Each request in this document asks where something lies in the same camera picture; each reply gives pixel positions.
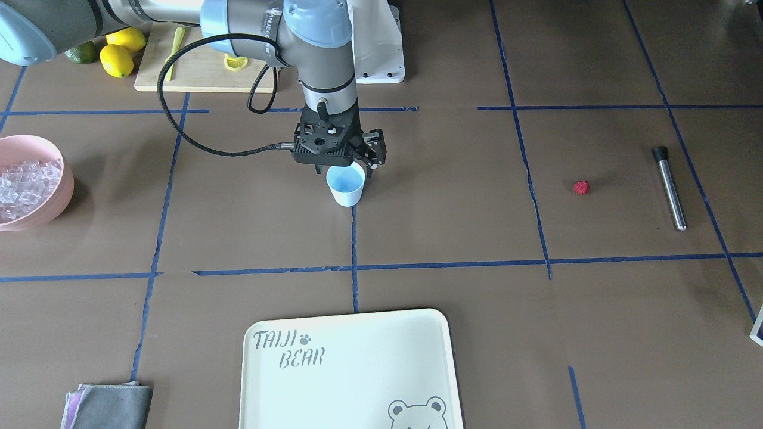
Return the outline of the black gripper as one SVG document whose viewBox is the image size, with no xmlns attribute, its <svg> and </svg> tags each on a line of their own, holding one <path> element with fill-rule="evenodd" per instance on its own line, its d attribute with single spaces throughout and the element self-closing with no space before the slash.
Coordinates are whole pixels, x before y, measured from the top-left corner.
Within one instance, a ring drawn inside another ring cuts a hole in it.
<svg viewBox="0 0 763 429">
<path fill-rule="evenodd" d="M 329 114 L 327 103 L 320 102 L 313 110 L 303 109 L 303 163 L 314 165 L 318 174 L 330 166 L 359 163 L 367 177 L 385 164 L 387 150 L 381 129 L 364 132 L 359 106 Z"/>
</svg>

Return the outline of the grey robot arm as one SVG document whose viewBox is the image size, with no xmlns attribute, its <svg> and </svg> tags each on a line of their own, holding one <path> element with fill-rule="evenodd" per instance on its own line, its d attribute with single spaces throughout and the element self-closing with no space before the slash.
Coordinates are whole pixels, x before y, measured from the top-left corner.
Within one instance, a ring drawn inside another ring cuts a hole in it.
<svg viewBox="0 0 763 429">
<path fill-rule="evenodd" d="M 383 131 L 361 128 L 345 1 L 3 1 L 2 59 L 35 65 L 98 36 L 149 22 L 196 25 L 203 35 L 160 70 L 158 98 L 172 127 L 179 125 L 165 101 L 166 74 L 186 52 L 210 45 L 265 61 L 270 70 L 294 66 L 302 84 L 305 106 L 293 141 L 240 151 L 239 157 L 289 150 L 317 173 L 325 166 L 359 163 L 368 178 L 385 163 Z"/>
</svg>

